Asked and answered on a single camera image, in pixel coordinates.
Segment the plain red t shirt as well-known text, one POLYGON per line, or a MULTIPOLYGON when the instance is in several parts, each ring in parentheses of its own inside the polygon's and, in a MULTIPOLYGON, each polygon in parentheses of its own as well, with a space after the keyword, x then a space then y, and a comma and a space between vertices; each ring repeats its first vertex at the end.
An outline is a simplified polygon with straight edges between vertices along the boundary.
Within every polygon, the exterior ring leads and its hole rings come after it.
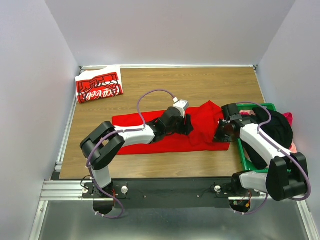
POLYGON ((119 155, 142 155, 160 153, 183 153, 199 151, 227 151, 228 142, 215 142, 214 136, 223 113, 221 108, 207 101, 186 111, 191 116, 193 131, 189 135, 173 134, 152 144, 136 144, 123 147, 119 155))

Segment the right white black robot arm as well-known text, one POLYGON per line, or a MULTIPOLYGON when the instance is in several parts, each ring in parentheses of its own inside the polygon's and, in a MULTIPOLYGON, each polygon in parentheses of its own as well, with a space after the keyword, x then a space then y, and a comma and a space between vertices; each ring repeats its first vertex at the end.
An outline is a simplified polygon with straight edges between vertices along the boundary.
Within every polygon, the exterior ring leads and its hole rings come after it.
POLYGON ((241 196, 247 190, 258 190, 278 202, 285 199, 308 199, 312 186, 306 157, 300 152, 293 153, 265 133, 263 126, 271 122, 272 115, 265 106, 258 107, 268 116, 267 120, 261 123, 248 115, 242 115, 237 103, 221 107, 223 118, 218 121, 213 140, 220 143, 230 143, 233 139, 241 140, 248 144, 268 167, 266 173, 246 170, 233 174, 230 191, 241 196))

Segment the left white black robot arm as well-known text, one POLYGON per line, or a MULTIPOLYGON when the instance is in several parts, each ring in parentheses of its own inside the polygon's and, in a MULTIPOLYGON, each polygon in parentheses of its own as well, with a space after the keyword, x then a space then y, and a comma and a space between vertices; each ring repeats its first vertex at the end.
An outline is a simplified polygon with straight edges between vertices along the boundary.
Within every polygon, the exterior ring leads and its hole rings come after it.
POLYGON ((174 134, 188 136, 193 130, 191 115, 174 106, 160 117, 139 126, 121 127, 103 122, 79 145, 87 159, 86 167, 94 182, 93 191, 101 198, 110 194, 109 164, 122 148, 155 144, 174 134))

